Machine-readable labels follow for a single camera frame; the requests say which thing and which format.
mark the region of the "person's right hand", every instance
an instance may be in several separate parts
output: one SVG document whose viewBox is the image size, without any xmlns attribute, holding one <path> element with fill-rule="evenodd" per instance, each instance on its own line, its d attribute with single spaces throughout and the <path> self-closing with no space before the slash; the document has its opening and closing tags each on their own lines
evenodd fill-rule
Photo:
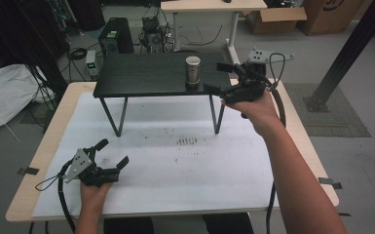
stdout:
<svg viewBox="0 0 375 234">
<path fill-rule="evenodd" d="M 254 130 L 261 136 L 264 136 L 271 126 L 276 125 L 278 122 L 281 124 L 275 105 L 273 104 L 272 96 L 268 91 L 265 91 L 263 96 L 255 101 L 226 104 L 222 100 L 222 103 L 245 114 L 253 124 Z"/>
</svg>

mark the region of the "cylindrical object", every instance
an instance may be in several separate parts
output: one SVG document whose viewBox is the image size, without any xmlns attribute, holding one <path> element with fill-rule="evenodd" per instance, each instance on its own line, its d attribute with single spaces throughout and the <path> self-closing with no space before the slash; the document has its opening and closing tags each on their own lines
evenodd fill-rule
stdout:
<svg viewBox="0 0 375 234">
<path fill-rule="evenodd" d="M 195 88 L 200 83 L 200 59 L 188 57 L 186 59 L 186 86 Z"/>
</svg>

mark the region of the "small black table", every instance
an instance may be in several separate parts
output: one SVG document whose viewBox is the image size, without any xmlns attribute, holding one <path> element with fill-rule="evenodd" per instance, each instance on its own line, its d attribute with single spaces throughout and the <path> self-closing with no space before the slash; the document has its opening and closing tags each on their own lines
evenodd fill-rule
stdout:
<svg viewBox="0 0 375 234">
<path fill-rule="evenodd" d="M 200 58 L 200 86 L 191 89 L 185 86 L 185 60 L 187 57 Z M 117 137 L 121 136 L 126 116 L 128 98 L 163 96 L 201 96 L 203 83 L 216 87 L 231 86 L 229 75 L 216 70 L 216 64 L 224 62 L 221 53 L 165 53 L 165 54 L 111 54 L 96 82 L 94 97 L 99 98 Z M 114 120 L 105 103 L 105 98 L 125 98 L 120 127 Z M 218 134 L 223 117 L 221 105 L 216 121 L 212 95 L 209 95 L 214 131 Z"/>
</svg>

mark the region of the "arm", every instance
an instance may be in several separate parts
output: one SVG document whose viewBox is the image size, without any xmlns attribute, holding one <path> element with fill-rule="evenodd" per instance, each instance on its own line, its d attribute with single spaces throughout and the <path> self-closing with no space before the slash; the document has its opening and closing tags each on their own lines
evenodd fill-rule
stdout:
<svg viewBox="0 0 375 234">
<path fill-rule="evenodd" d="M 87 186 L 81 183 L 81 212 L 75 234 L 95 234 L 98 232 L 98 220 L 102 215 L 105 197 L 112 183 L 101 187 Z"/>
<path fill-rule="evenodd" d="M 347 233 L 345 226 L 281 123 L 266 91 L 229 107 L 245 114 L 267 145 L 287 233 Z"/>
</svg>

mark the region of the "metal pole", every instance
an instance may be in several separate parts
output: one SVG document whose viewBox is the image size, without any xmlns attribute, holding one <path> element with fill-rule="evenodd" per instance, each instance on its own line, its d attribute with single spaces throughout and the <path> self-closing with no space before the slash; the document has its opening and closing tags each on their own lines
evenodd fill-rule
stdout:
<svg viewBox="0 0 375 234">
<path fill-rule="evenodd" d="M 336 60 L 330 66 L 314 94 L 307 99 L 311 112 L 321 111 L 342 78 L 375 34 L 375 0 L 371 3 L 354 32 L 345 43 Z"/>
</svg>

